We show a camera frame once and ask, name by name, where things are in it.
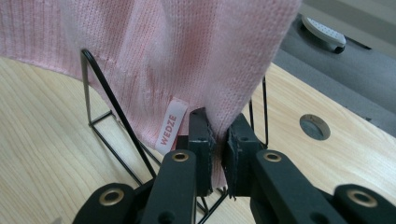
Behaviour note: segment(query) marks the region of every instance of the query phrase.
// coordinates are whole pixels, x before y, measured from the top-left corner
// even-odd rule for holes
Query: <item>white label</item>
[[[187,108],[188,104],[186,102],[175,97],[169,103],[165,117],[163,118],[163,126],[155,144],[155,149],[161,154],[165,155],[172,149]]]

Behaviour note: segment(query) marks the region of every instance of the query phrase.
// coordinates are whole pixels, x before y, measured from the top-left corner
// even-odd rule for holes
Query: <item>white object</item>
[[[312,19],[303,16],[302,18],[303,24],[307,30],[309,30],[313,35],[317,36],[318,38],[334,44],[339,48],[344,48],[347,41],[344,35],[334,31],[333,29],[317,22]]]
[[[181,121],[188,107],[189,105],[186,102],[174,97],[166,109],[163,126],[155,144],[155,149],[161,154],[165,155],[172,149]]]
[[[304,0],[300,13],[396,58],[395,0]]]

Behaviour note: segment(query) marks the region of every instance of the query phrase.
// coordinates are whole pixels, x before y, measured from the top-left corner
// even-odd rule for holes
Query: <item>screw hole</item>
[[[357,189],[350,189],[346,192],[347,197],[354,203],[364,207],[377,207],[378,202],[370,194]]]
[[[273,162],[278,162],[278,161],[281,161],[281,160],[282,160],[282,158],[281,158],[279,155],[277,155],[277,154],[275,154],[275,153],[273,153],[273,152],[267,152],[267,153],[265,153],[265,154],[264,154],[264,158],[265,158],[266,160],[268,160],[268,161],[273,161]]]
[[[330,137],[330,128],[327,123],[318,116],[306,114],[300,118],[300,127],[304,133],[316,140],[326,140]]]
[[[186,161],[189,159],[189,155],[183,152],[179,152],[172,157],[174,161]]]
[[[103,206],[111,206],[119,203],[124,197],[122,189],[108,189],[99,198],[99,203]]]

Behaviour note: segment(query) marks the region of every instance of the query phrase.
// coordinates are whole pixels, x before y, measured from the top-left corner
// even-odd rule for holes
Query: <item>gray surface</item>
[[[396,60],[348,39],[346,49],[301,31],[298,17],[274,63],[396,137]]]

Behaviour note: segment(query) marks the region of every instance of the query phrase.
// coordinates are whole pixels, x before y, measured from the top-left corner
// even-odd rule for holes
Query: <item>metal rod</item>
[[[92,125],[95,125],[95,124],[99,123],[100,121],[106,119],[106,118],[107,118],[108,116],[110,116],[110,115],[113,115],[113,112],[112,112],[111,110],[110,110],[110,111],[107,111],[107,113],[105,113],[105,114],[99,116],[98,118],[94,119],[94,120],[91,122],[91,124],[92,124]]]
[[[264,102],[264,127],[265,127],[265,147],[268,147],[268,106],[267,106],[267,87],[265,77],[262,79],[262,100]]]
[[[206,216],[206,213],[207,213],[207,211],[205,210],[204,206],[203,206],[203,205],[201,205],[201,204],[200,204],[200,203],[198,203],[198,202],[197,202],[197,206],[198,206],[198,208],[199,208],[199,209],[201,209],[201,211],[203,211],[203,212],[204,212],[204,216]]]
[[[249,113],[249,116],[250,116],[250,127],[251,127],[251,130],[254,131],[253,103],[251,101],[251,98],[250,98],[250,101],[248,102],[248,113]]]
[[[220,194],[224,194],[225,188],[223,188],[223,189],[217,189],[217,190],[218,190],[218,192],[219,192]]]
[[[85,94],[85,106],[87,108],[87,116],[88,116],[88,125],[92,125],[91,119],[91,102],[90,102],[90,89],[88,87],[88,65],[87,59],[84,55],[80,55],[81,60],[81,72],[82,72],[82,83],[84,85],[84,94]]]
[[[87,49],[83,49],[81,51],[81,55],[82,55],[81,56],[81,60],[82,60],[81,65],[82,66],[87,65],[87,63],[86,63],[87,61],[90,63],[91,68],[92,68],[93,72],[96,74],[97,78],[99,79],[99,82],[102,84],[102,87],[103,87],[104,91],[106,92],[108,99],[110,100],[111,104],[113,104],[114,109],[116,110],[117,114],[119,115],[122,124],[124,125],[127,133],[130,135],[132,141],[134,142],[134,145],[135,145],[137,151],[139,152],[140,157],[142,158],[143,162],[146,164],[151,176],[155,177],[156,176],[155,171],[152,168],[147,155],[145,154],[144,150],[140,146],[139,140],[137,139],[136,135],[134,134],[132,127],[129,125],[128,119],[125,117],[124,113],[122,112],[119,102],[117,101],[116,97],[114,96],[113,91],[110,89],[110,86],[108,85],[106,78],[103,75],[102,70],[100,69],[96,60],[93,58],[93,56]],[[86,76],[88,76],[87,69],[83,68],[82,72],[83,72],[83,76],[84,76],[84,74]]]
[[[132,171],[128,165],[122,160],[119,154],[114,150],[114,148],[107,142],[107,140],[102,136],[102,134],[92,125],[93,131],[99,136],[99,138],[103,141],[103,143],[107,146],[108,150],[111,151],[113,156],[121,163],[122,167],[128,172],[128,174],[137,182],[139,186],[143,185],[143,182],[137,177],[137,175]]]
[[[208,212],[209,212],[209,208],[207,207],[207,203],[204,197],[201,197],[201,201],[204,204],[204,217],[207,216]]]
[[[207,216],[204,216],[198,223],[203,224],[207,221],[210,216],[212,216],[213,212],[221,205],[221,203],[224,201],[224,199],[227,197],[227,190],[224,189],[223,193],[221,194],[221,197],[213,204],[213,206],[209,209],[209,212],[207,213]]]
[[[143,143],[140,143],[140,146],[143,148],[143,150],[146,151],[146,153],[154,160],[155,163],[157,163],[157,165],[161,166],[161,162],[157,159],[157,157],[155,157],[148,148],[146,148],[145,145],[143,145]]]

